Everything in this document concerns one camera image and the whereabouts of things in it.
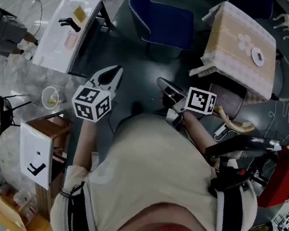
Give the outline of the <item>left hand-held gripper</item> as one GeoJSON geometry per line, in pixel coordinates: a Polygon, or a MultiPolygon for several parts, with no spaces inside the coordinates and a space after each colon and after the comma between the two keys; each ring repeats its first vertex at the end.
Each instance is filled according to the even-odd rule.
{"type": "Polygon", "coordinates": [[[122,75],[123,67],[113,65],[99,70],[80,85],[71,99],[76,117],[96,123],[108,114],[122,75]]]}

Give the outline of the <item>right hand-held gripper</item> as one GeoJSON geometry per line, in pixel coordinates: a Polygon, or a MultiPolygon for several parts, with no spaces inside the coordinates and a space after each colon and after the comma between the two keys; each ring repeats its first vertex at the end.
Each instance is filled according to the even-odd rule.
{"type": "Polygon", "coordinates": [[[193,111],[203,115],[213,113],[217,99],[216,94],[195,87],[190,87],[188,92],[185,92],[162,77],[158,77],[156,83],[166,96],[175,102],[169,108],[166,116],[166,122],[174,128],[183,120],[185,111],[193,111]]]}

